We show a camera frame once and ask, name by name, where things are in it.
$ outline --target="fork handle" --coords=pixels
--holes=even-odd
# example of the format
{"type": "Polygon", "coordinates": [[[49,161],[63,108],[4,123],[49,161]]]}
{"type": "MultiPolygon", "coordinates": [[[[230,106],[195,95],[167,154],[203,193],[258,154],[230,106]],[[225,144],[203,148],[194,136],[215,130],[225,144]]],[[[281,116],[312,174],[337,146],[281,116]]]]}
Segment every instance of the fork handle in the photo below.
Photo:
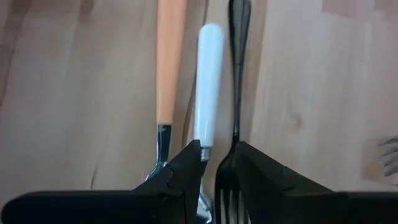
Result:
{"type": "Polygon", "coordinates": [[[223,65],[224,33],[217,24],[199,31],[194,139],[213,147],[216,109],[223,65]]]}
{"type": "Polygon", "coordinates": [[[233,61],[234,131],[232,148],[240,140],[243,64],[249,32],[251,3],[249,0],[229,0],[229,38],[233,61]]]}

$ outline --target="orange handle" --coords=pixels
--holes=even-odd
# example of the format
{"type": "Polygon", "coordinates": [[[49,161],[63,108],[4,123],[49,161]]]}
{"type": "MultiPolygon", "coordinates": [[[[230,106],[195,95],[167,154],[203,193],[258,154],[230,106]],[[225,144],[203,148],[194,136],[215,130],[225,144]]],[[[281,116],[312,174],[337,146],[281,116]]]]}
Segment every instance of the orange handle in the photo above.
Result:
{"type": "Polygon", "coordinates": [[[187,0],[158,0],[156,121],[172,124],[187,0]]]}

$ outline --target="black handle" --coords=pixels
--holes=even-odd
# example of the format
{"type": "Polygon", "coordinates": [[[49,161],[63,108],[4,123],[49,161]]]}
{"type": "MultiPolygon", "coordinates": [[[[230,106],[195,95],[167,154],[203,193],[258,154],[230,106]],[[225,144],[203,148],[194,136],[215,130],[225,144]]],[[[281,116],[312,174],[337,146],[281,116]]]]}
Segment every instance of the black handle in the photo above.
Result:
{"type": "Polygon", "coordinates": [[[251,3],[249,0],[230,0],[228,11],[233,65],[242,65],[248,39],[251,3]]]}
{"type": "Polygon", "coordinates": [[[243,63],[248,40],[251,3],[249,0],[230,0],[228,4],[229,38],[233,60],[234,133],[233,146],[240,139],[243,63]]]}

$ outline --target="utensil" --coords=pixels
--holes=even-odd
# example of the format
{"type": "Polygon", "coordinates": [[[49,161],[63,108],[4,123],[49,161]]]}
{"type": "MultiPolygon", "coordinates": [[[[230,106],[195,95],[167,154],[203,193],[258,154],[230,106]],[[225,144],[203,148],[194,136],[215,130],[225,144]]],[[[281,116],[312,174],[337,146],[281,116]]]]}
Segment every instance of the utensil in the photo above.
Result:
{"type": "MultiPolygon", "coordinates": [[[[239,221],[239,183],[236,177],[234,154],[240,135],[241,93],[243,79],[244,54],[248,38],[251,3],[248,0],[230,0],[228,3],[229,38],[233,60],[233,95],[234,95],[234,131],[231,148],[221,161],[216,172],[215,183],[215,218],[221,223],[221,197],[225,211],[225,220],[229,224],[229,210],[232,209],[235,223],[239,221]]],[[[245,212],[243,222],[248,223],[245,212]]]]}
{"type": "MultiPolygon", "coordinates": [[[[214,143],[215,119],[223,64],[224,33],[217,24],[206,24],[199,31],[197,87],[193,138],[200,140],[203,173],[214,143]]],[[[197,216],[212,223],[211,200],[200,186],[197,216]]]]}
{"type": "Polygon", "coordinates": [[[156,56],[156,166],[146,179],[167,163],[172,133],[175,94],[182,53],[187,0],[158,0],[156,56]]]}

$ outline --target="fork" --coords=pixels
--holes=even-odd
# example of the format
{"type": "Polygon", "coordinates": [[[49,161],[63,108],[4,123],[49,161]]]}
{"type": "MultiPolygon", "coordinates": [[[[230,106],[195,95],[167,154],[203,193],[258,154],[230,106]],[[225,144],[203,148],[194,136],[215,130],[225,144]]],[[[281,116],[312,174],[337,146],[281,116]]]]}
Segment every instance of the fork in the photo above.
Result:
{"type": "MultiPolygon", "coordinates": [[[[229,209],[233,211],[236,221],[239,221],[240,187],[236,176],[236,145],[240,138],[240,113],[244,54],[248,38],[251,3],[249,0],[230,0],[228,3],[229,38],[231,41],[231,56],[233,61],[233,98],[234,98],[234,131],[231,148],[227,156],[217,168],[215,180],[215,220],[221,224],[221,205],[224,205],[225,220],[229,224],[229,209]]],[[[249,223],[246,211],[243,222],[249,223]]]]}

